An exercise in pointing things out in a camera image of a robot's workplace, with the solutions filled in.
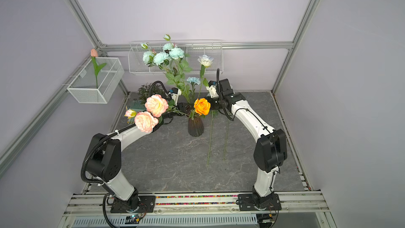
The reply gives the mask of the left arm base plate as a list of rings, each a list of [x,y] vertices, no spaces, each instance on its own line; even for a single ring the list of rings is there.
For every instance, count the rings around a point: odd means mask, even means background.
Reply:
[[[115,198],[111,213],[151,213],[154,211],[156,197],[153,195],[136,195],[124,201]]]

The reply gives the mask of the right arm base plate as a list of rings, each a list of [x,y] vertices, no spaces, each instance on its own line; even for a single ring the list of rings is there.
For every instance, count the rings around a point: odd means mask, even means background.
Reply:
[[[260,197],[257,193],[239,194],[236,200],[240,211],[280,211],[282,209],[278,194],[271,193]]]

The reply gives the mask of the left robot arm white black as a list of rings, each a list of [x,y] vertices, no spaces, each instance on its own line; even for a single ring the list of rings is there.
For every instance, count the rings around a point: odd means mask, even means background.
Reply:
[[[109,134],[96,134],[92,137],[81,167],[81,179],[90,184],[103,187],[107,194],[103,204],[113,197],[112,213],[151,212],[146,200],[142,200],[139,191],[127,180],[122,172],[121,153],[138,139],[149,135],[164,125],[166,118],[185,116],[191,105],[174,101],[167,102],[168,108],[159,109],[155,114],[145,109],[129,109],[125,116],[130,125]]]

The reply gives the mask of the small blue carnation stem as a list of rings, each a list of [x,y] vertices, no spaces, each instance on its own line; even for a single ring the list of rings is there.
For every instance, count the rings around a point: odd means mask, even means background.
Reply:
[[[201,81],[199,78],[197,77],[189,77],[187,78],[187,82],[190,84],[191,88],[190,88],[190,101],[194,101],[195,100],[195,93],[196,93],[196,86],[201,84]]]

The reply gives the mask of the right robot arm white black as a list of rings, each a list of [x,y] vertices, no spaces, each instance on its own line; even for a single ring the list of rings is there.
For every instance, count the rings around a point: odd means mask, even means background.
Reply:
[[[239,209],[281,210],[279,196],[274,192],[274,182],[288,157],[285,132],[263,121],[245,97],[233,91],[228,79],[210,81],[207,90],[212,109],[222,112],[231,121],[238,119],[256,141],[253,154],[258,167],[256,182],[251,194],[238,197],[236,204]]]

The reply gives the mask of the dark ribbed glass vase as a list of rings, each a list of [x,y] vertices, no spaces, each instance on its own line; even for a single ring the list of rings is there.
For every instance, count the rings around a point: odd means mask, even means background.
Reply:
[[[204,123],[200,117],[188,119],[188,133],[193,137],[199,137],[204,133]]]

